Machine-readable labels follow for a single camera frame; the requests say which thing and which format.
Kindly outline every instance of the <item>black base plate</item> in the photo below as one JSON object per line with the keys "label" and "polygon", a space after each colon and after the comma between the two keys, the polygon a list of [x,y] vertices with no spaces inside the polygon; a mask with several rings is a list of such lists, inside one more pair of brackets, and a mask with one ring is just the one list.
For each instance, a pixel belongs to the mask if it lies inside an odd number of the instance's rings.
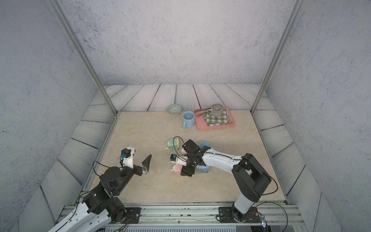
{"label": "black base plate", "polygon": [[[251,207],[246,214],[245,221],[243,223],[261,223],[259,215],[249,216],[249,213],[256,212],[256,207]],[[232,216],[231,207],[219,207],[219,220],[221,223],[236,223]]]}
{"label": "black base plate", "polygon": [[134,208],[125,207],[125,208],[126,208],[126,213],[129,216],[129,224],[138,224],[139,217],[140,217],[140,211],[142,210],[142,208],[140,207],[134,207]]}

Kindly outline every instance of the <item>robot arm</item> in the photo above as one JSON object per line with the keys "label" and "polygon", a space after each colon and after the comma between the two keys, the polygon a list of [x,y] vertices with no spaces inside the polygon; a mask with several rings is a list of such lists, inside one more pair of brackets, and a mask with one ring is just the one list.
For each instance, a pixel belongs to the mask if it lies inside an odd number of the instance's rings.
{"label": "robot arm", "polygon": [[143,162],[143,167],[133,164],[135,149],[127,147],[121,151],[119,167],[110,167],[93,188],[78,203],[75,210],[55,225],[49,232],[95,232],[110,222],[127,220],[127,212],[122,202],[115,196],[120,195],[134,174],[141,176],[150,169],[152,155]]}
{"label": "robot arm", "polygon": [[192,140],[188,140],[183,148],[187,151],[188,159],[181,174],[192,176],[197,165],[213,166],[233,174],[241,193],[232,206],[232,215],[236,221],[242,222],[250,207],[258,202],[272,180],[265,169],[249,153],[232,156],[217,152],[211,147],[200,148]]}

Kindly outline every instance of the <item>green bowl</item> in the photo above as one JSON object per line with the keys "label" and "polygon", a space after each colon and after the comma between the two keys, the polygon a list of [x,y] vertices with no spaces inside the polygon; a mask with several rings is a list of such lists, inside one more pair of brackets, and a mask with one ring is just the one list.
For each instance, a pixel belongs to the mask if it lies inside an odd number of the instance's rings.
{"label": "green bowl", "polygon": [[178,105],[178,104],[171,104],[169,105],[169,107],[167,108],[167,111],[171,114],[171,115],[179,115],[180,112],[182,112],[182,106],[181,105]]}

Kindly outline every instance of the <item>gray wall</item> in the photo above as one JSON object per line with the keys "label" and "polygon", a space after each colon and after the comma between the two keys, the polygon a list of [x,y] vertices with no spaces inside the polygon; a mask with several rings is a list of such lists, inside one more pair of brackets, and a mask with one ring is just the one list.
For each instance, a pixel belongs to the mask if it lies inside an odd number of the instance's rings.
{"label": "gray wall", "polygon": [[104,85],[261,83],[295,0],[60,0]]}
{"label": "gray wall", "polygon": [[267,90],[344,231],[371,227],[370,12],[306,0]]}
{"label": "gray wall", "polygon": [[2,1],[0,32],[0,231],[7,231],[97,88],[45,0]]}

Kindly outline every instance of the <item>pink tray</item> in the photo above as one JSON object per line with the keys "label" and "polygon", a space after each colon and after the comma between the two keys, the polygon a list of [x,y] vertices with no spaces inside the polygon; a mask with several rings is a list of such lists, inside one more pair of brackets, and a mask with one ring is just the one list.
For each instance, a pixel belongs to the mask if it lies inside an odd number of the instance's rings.
{"label": "pink tray", "polygon": [[229,120],[231,120],[233,123],[232,124],[226,124],[226,125],[219,125],[219,126],[213,126],[213,127],[210,127],[206,124],[205,122],[205,119],[204,117],[202,116],[199,116],[197,117],[198,115],[200,115],[202,112],[204,112],[204,110],[201,110],[199,112],[194,113],[194,116],[196,117],[196,127],[197,129],[199,130],[210,130],[210,129],[218,129],[218,128],[226,128],[226,127],[234,127],[235,126],[235,122],[233,120],[233,116],[232,116],[232,113],[231,113],[231,110],[227,107],[224,107],[223,108],[224,110],[225,109],[228,109],[228,112],[229,112]]}

